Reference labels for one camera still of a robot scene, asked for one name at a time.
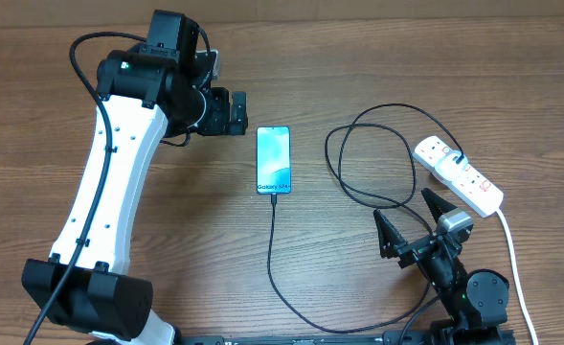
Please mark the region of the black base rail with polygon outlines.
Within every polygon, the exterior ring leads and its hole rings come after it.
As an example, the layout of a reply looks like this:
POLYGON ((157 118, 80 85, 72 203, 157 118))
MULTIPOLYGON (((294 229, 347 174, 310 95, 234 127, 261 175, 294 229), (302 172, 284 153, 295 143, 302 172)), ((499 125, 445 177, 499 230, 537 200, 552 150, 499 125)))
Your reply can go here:
MULTIPOLYGON (((327 335, 327 336, 266 336, 266 337, 243 337, 225 339, 222 336, 195 336, 182 337, 179 344, 182 345, 396 345, 399 344, 401 331, 386 331, 382 334, 363 335, 327 335)), ((495 340, 494 335, 487 335, 485 340, 477 337, 459 335, 459 341, 453 344, 516 344, 513 331, 503 331, 501 340, 495 340)), ((115 340, 98 339, 86 343, 87 345, 111 345, 120 344, 115 340)), ((442 340, 435 340, 426 331, 408 331, 403 338, 402 344, 426 345, 426 344, 450 344, 442 340)))

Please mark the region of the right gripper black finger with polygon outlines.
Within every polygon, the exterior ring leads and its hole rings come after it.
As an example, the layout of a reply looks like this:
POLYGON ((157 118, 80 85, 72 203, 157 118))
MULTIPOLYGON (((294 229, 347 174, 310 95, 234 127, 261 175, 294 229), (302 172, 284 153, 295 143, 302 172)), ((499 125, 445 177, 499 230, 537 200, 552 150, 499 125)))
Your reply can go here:
POLYGON ((451 212, 457 208, 456 205, 443 199, 429 188, 421 190, 421 195, 426 202, 427 207, 435 222, 438 222, 440 217, 444 214, 451 212))
POLYGON ((373 211, 373 218, 377 229, 380 256, 386 259, 398 257, 401 249, 406 245, 406 240, 380 210, 373 211))

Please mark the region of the Samsung Galaxy smartphone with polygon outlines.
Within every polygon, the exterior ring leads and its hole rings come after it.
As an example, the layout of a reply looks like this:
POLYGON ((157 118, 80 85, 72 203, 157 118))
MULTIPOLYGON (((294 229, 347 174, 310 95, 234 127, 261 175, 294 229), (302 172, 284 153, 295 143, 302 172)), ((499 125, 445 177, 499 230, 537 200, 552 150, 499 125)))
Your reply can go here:
POLYGON ((261 126, 257 129, 257 193, 289 194, 291 187, 291 146, 288 126, 261 126))

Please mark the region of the white power strip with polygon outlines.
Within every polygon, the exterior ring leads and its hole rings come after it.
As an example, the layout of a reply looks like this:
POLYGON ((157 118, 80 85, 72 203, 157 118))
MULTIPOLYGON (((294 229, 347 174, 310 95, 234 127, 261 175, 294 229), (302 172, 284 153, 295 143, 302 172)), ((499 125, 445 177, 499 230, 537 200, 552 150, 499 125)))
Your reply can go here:
MULTIPOLYGON (((458 149, 450 148, 437 136, 430 136, 417 144, 413 157, 436 178, 435 164, 450 150, 458 149)), ((453 182, 437 180, 483 218, 501 211, 504 193, 469 162, 465 170, 453 182)))

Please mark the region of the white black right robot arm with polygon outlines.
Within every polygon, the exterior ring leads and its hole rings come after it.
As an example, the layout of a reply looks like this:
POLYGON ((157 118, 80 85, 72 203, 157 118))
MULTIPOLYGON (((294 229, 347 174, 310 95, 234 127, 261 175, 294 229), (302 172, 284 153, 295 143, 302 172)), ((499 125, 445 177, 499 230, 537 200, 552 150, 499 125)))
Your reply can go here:
POLYGON ((406 241, 383 216, 373 212, 380 256, 398 259, 402 268, 416 265, 436 296, 419 307, 400 331, 382 334, 386 344, 513 344, 512 331, 502 331, 508 321, 509 281, 491 269, 465 270, 459 259, 462 244, 474 226, 463 209, 444 200, 428 188, 421 194, 436 229, 416 241, 406 241), (427 330, 410 330, 416 319, 436 302, 448 317, 434 321, 427 330))

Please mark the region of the white charger plug adapter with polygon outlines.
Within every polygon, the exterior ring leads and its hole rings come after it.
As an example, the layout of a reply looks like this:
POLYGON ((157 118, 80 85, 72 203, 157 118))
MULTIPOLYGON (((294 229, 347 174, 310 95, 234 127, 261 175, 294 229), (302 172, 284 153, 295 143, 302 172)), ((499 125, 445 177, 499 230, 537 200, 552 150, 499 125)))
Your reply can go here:
POLYGON ((435 164, 435 176, 441 182, 453 182, 468 165, 467 157, 458 150, 450 150, 435 164))

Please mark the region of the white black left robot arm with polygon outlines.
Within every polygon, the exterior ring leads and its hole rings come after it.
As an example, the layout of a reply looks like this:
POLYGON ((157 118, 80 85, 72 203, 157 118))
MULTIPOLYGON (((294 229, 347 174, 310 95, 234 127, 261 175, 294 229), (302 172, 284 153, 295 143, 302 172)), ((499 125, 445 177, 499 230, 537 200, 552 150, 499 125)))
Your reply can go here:
POLYGON ((152 284, 128 274, 132 229, 160 145, 245 133, 245 94, 213 86, 219 60, 194 20, 157 10, 146 36, 100 62, 86 86, 96 123, 74 205, 48 258, 29 259, 22 272, 39 321, 99 344, 181 342, 179 329, 153 310, 152 284))

